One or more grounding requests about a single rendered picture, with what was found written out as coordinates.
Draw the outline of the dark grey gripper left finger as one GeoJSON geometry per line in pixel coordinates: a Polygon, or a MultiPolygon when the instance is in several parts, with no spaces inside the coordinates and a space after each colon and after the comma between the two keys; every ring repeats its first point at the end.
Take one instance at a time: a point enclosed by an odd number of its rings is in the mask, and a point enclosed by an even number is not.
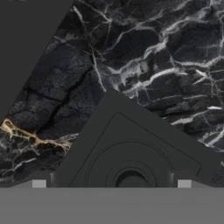
{"type": "Polygon", "coordinates": [[[7,183],[6,187],[14,186],[28,186],[31,188],[47,188],[51,187],[54,181],[54,173],[48,171],[35,171],[34,173],[28,175],[27,177],[16,180],[12,183],[7,183]]]}

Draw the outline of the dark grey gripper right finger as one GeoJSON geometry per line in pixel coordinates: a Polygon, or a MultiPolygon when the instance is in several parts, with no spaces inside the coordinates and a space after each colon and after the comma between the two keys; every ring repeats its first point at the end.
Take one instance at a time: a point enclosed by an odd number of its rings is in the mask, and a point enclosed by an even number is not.
{"type": "Polygon", "coordinates": [[[173,188],[205,188],[216,187],[216,184],[207,177],[194,175],[190,172],[170,172],[170,187],[173,188]]]}

